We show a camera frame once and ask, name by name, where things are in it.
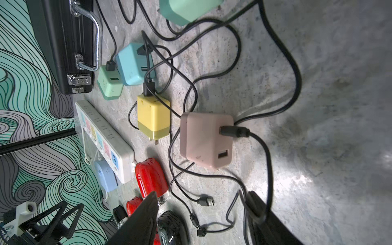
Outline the beige charger adapter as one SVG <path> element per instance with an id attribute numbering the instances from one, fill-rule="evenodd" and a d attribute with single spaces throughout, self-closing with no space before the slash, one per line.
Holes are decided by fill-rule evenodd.
<path id="1" fill-rule="evenodd" d="M 217 170 L 232 161 L 233 138 L 220 134 L 223 126 L 233 126 L 230 115 L 189 112 L 181 116 L 180 154 L 197 165 Z"/>

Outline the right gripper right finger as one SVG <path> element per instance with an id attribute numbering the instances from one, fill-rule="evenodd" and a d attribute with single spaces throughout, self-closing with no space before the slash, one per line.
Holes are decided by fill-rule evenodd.
<path id="1" fill-rule="evenodd" d="M 261 215 L 266 207 L 265 202 L 254 191 L 247 193 L 246 203 L 257 215 Z M 272 211 L 269 213 L 267 220 L 262 224 L 257 224 L 248 214 L 247 223 L 252 245 L 303 244 Z"/>

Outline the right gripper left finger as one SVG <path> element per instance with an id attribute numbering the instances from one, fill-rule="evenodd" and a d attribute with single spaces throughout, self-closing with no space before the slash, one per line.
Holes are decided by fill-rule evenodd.
<path id="1" fill-rule="evenodd" d="M 151 192 L 106 243 L 108 245 L 152 245 L 157 232 L 158 199 Z"/>

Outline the red shaver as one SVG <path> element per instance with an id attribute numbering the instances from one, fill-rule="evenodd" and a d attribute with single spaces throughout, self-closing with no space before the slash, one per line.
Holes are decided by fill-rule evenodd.
<path id="1" fill-rule="evenodd" d="M 140 197 L 134 197 L 131 200 L 126 202 L 126 211 L 128 217 L 130 217 L 136 209 L 139 207 L 139 205 L 143 202 L 143 199 Z"/>
<path id="2" fill-rule="evenodd" d="M 160 163 L 155 158 L 139 162 L 135 167 L 136 180 L 143 199 L 155 192 L 158 206 L 163 205 L 168 198 L 168 183 Z"/>

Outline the green charger adapter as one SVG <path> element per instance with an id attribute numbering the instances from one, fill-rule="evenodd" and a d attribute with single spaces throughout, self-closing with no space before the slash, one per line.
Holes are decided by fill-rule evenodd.
<path id="1" fill-rule="evenodd" d="M 106 66 L 102 65 L 97 81 L 99 89 L 106 101 L 116 100 L 121 96 L 124 85 L 117 68 L 113 71 L 108 71 Z"/>
<path id="2" fill-rule="evenodd" d="M 185 26 L 223 2 L 223 0 L 159 0 L 159 13 L 166 20 Z"/>

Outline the yellow charger adapter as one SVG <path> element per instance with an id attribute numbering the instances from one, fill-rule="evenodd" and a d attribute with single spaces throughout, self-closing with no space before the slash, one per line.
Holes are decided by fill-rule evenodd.
<path id="1" fill-rule="evenodd" d="M 137 121 L 139 130 L 155 145 L 169 135 L 170 110 L 154 96 L 141 94 L 137 97 Z"/>

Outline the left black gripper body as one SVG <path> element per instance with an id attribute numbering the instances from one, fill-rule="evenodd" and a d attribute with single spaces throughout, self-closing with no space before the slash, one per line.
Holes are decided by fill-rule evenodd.
<path id="1" fill-rule="evenodd" d="M 72 238 L 84 209 L 82 203 L 66 211 L 60 202 L 38 214 L 35 202 L 24 202 L 7 211 L 1 222 L 2 245 L 60 245 Z"/>

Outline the teal charger adapter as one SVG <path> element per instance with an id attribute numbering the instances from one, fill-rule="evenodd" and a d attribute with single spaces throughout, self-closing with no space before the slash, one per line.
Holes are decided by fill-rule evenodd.
<path id="1" fill-rule="evenodd" d="M 141 85 L 148 69 L 145 45 L 130 43 L 116 56 L 117 69 L 125 86 Z"/>

